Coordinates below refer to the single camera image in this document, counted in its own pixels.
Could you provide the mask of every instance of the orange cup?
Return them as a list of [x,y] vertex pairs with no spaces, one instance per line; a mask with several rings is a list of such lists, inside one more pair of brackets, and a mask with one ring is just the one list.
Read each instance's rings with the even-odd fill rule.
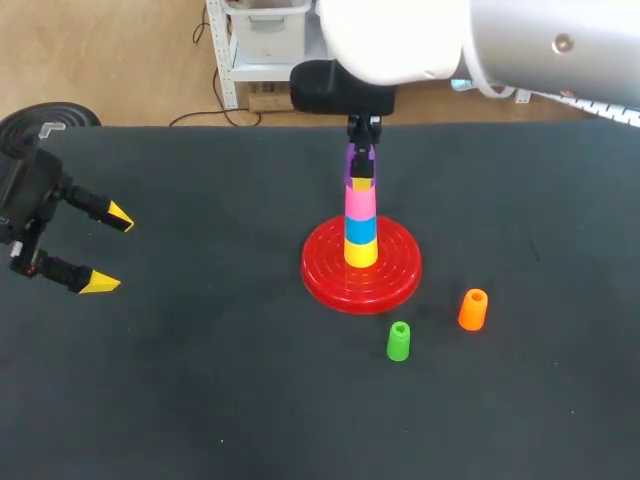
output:
[[464,296],[458,323],[465,330],[475,332],[484,325],[484,317],[487,314],[489,297],[479,288],[472,288]]

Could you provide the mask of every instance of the white shelf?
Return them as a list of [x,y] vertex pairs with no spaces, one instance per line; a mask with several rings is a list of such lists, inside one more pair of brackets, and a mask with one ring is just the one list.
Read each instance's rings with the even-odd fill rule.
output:
[[[307,26],[305,29],[305,58],[307,60],[326,60],[327,45],[322,36],[320,19],[313,12],[307,14]],[[231,41],[233,67],[231,78],[235,82],[288,82],[291,70],[296,63],[245,63],[237,48],[235,38]]]

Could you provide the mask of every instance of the black mat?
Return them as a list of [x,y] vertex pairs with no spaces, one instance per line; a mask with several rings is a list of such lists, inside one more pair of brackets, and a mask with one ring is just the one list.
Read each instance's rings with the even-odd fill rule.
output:
[[[47,148],[136,221],[70,208],[73,296],[2,271],[0,478],[623,479],[640,469],[640,132],[387,128],[379,211],[425,255],[392,315],[304,290],[342,209],[343,129],[77,129]],[[478,334],[461,293],[485,288]],[[385,357],[392,320],[411,357]]]

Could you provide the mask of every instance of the black cable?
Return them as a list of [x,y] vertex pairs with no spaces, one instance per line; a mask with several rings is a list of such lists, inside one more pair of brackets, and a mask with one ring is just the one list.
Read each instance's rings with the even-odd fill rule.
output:
[[208,27],[211,24],[209,22],[207,22],[205,20],[205,15],[207,14],[207,4],[204,4],[204,7],[202,7],[202,18],[200,20],[200,24],[193,30],[193,34],[191,35],[191,41],[193,43],[195,43],[196,45],[198,43],[200,43],[200,39],[202,38],[202,35],[204,34],[204,27]]
[[[196,25],[196,28],[193,30],[193,34],[191,35],[191,41],[195,45],[198,45],[200,43],[200,39],[202,38],[202,35],[204,35],[204,27],[210,25],[209,22],[206,21],[206,14],[207,14],[207,5],[205,4],[204,7],[202,8],[200,23]],[[227,17],[227,33],[229,35],[231,35],[231,31],[229,30],[230,26],[231,26],[231,18]],[[218,68],[216,67],[216,69],[213,72],[213,79],[211,81],[211,84],[213,86],[213,94],[216,96],[216,100],[218,101],[218,104],[220,106],[223,106],[224,103],[222,102],[222,98],[218,93],[218,89],[216,88],[216,78],[218,77],[218,74],[219,74]],[[185,118],[200,117],[204,115],[224,115],[224,118],[227,120],[227,122],[230,125],[233,125],[234,127],[242,127],[242,126],[257,127],[258,125],[260,125],[260,123],[262,123],[262,114],[258,112],[251,112],[256,116],[256,121],[251,125],[239,125],[236,122],[234,122],[231,119],[231,117],[229,117],[229,113],[233,113],[233,112],[251,112],[251,111],[248,108],[233,108],[230,110],[222,108],[221,110],[211,110],[211,111],[205,110],[201,112],[185,113],[184,115],[180,115],[179,117],[174,118],[171,121],[171,123],[169,123],[169,126],[173,127],[174,125],[176,125],[181,120],[184,120]]]

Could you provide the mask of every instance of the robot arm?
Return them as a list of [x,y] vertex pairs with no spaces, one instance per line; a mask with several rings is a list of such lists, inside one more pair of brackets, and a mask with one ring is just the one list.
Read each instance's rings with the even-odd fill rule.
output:
[[640,107],[640,2],[319,0],[340,63],[376,85],[471,78]]

